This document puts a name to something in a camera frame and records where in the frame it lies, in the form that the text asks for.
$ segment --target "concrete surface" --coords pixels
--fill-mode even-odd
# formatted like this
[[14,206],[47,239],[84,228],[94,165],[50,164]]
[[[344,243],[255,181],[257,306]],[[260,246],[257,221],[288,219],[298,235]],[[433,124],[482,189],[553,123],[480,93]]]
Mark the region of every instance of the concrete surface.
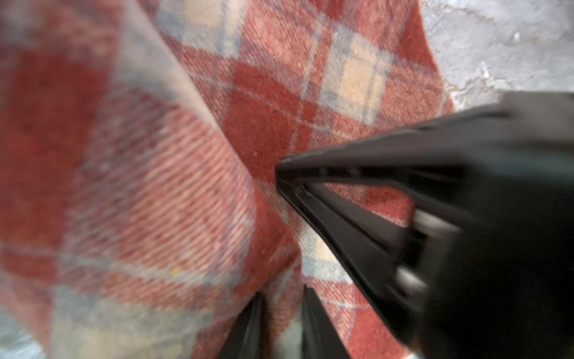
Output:
[[574,1],[421,0],[457,109],[505,90],[574,91]]

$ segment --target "woven fabric texture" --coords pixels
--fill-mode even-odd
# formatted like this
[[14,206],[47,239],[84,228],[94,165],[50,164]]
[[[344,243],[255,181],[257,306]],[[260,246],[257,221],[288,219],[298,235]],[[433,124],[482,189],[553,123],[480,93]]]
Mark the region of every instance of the woven fabric texture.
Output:
[[48,357],[214,358],[261,290],[297,358],[304,283],[353,358],[407,355],[273,168],[453,110],[416,0],[2,1],[0,107],[0,305]]

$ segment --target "plaid blanket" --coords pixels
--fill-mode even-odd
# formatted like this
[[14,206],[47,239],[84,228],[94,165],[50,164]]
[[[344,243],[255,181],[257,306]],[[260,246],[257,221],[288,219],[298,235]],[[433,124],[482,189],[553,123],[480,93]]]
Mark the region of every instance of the plaid blanket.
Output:
[[[253,293],[300,357],[304,283],[400,358],[274,190],[285,155],[453,110],[416,0],[0,2],[0,304],[53,358],[212,358]],[[396,223],[410,202],[339,187]]]

